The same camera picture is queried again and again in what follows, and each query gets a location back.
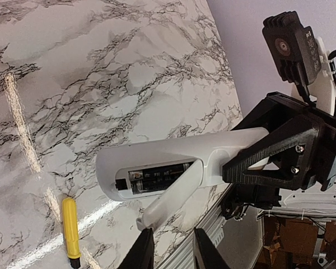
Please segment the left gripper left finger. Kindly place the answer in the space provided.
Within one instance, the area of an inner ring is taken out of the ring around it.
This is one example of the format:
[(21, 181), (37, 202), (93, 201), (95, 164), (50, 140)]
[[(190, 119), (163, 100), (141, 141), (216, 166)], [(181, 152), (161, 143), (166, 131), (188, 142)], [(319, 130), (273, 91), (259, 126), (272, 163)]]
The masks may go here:
[(132, 245), (119, 265), (119, 269), (153, 269), (154, 268), (154, 240), (153, 230), (145, 228)]

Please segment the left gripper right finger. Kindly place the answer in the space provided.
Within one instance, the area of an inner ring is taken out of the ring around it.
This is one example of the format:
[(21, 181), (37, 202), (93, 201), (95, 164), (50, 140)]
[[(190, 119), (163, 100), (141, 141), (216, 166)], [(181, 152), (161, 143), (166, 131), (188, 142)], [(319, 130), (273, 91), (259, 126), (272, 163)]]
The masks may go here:
[(224, 260), (202, 228), (194, 229), (194, 268), (224, 268)]

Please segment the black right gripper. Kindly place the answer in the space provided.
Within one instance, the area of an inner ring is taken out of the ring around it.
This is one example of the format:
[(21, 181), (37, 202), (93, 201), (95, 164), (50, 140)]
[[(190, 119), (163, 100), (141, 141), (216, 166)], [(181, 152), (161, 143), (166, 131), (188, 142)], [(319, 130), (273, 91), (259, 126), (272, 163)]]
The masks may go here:
[(329, 115), (290, 96), (273, 92), (232, 130), (269, 131), (222, 167), (226, 183), (306, 190), (330, 188), (336, 178), (336, 112)]

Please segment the white remote control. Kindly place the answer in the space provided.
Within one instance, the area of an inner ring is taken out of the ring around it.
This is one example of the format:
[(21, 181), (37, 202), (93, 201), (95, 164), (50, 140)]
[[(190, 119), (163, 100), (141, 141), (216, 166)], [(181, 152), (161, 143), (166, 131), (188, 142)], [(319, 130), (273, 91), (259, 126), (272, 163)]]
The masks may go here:
[(157, 197), (161, 191), (133, 193), (130, 182), (126, 182), (126, 189), (119, 190), (116, 187), (116, 180), (128, 180), (129, 171), (199, 160), (202, 162), (202, 174), (191, 176), (186, 182), (192, 184), (196, 179), (200, 188), (219, 185), (223, 183), (223, 165), (240, 150), (250, 147), (267, 134), (265, 128), (256, 127), (108, 147), (97, 154), (96, 178), (102, 191), (111, 200), (126, 201)]

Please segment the white battery cover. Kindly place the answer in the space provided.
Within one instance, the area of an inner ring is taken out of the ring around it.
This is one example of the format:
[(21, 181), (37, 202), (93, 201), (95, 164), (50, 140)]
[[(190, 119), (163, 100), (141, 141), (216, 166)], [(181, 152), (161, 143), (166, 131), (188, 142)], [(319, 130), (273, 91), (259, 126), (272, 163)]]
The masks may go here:
[(203, 163), (196, 160), (162, 195), (155, 199), (136, 220), (138, 230), (157, 230), (198, 189), (203, 178)]

